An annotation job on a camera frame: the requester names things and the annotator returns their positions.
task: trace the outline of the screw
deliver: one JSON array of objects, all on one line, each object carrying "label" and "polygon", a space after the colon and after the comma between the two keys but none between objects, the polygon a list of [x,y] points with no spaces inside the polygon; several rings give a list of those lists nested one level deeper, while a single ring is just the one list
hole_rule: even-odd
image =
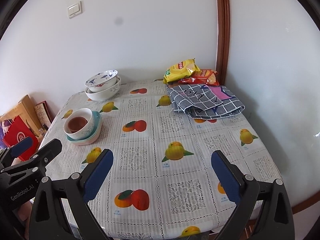
[{"label": "screw", "polygon": [[253,176],[251,174],[247,174],[244,177],[246,180],[253,180]]},{"label": "screw", "polygon": [[282,180],[280,180],[280,179],[276,179],[276,184],[278,184],[278,185],[282,185],[282,184],[283,184],[283,182],[282,182]]},{"label": "screw", "polygon": [[78,179],[80,177],[80,174],[75,172],[71,175],[71,179]]},{"label": "screw", "polygon": [[45,183],[45,182],[47,182],[49,180],[49,178],[46,176],[46,177],[43,177],[42,179],[41,179],[41,181],[43,182],[43,183]]}]

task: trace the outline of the snack bag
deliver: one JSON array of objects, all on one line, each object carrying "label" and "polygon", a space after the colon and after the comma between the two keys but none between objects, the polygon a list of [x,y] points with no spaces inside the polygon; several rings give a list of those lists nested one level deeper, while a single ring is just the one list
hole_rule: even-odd
[{"label": "snack bag", "polygon": [[196,66],[194,59],[184,60],[176,65],[171,66],[167,69],[164,74],[163,82],[167,84],[181,78],[190,76],[194,71],[200,71]]},{"label": "snack bag", "polygon": [[212,69],[201,69],[200,71],[194,72],[190,77],[179,80],[178,83],[218,86],[219,82],[216,80],[217,74],[218,72]]}]

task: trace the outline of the wooden box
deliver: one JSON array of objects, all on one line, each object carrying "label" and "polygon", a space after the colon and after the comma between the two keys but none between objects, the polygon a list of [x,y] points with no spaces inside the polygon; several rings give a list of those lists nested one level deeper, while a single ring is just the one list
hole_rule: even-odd
[{"label": "wooden box", "polygon": [[31,128],[34,135],[37,137],[41,135],[39,129],[43,127],[39,121],[34,109],[34,104],[31,102],[29,95],[24,96],[14,108],[0,118],[0,121],[14,119],[18,115],[27,127]]}]

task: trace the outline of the checkered cloth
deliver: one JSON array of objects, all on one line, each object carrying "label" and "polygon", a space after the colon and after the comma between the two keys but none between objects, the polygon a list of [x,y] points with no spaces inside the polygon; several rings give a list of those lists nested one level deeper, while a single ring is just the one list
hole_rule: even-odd
[{"label": "checkered cloth", "polygon": [[244,105],[226,87],[201,84],[167,87],[174,112],[191,118],[219,119],[241,113]]}]

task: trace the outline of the wall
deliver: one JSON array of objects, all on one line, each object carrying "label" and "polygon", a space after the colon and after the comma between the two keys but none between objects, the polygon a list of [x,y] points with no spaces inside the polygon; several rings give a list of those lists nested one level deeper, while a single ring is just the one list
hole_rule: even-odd
[{"label": "wall", "polygon": [[[320,190],[320,31],[297,0],[230,0],[230,8],[226,85],[295,205]],[[320,208],[310,212],[318,217]],[[309,215],[297,226],[312,225]]]},{"label": "wall", "polygon": [[56,114],[92,75],[117,69],[123,82],[161,78],[196,58],[212,68],[217,51],[216,0],[28,0],[0,40],[0,113],[29,93]]}]

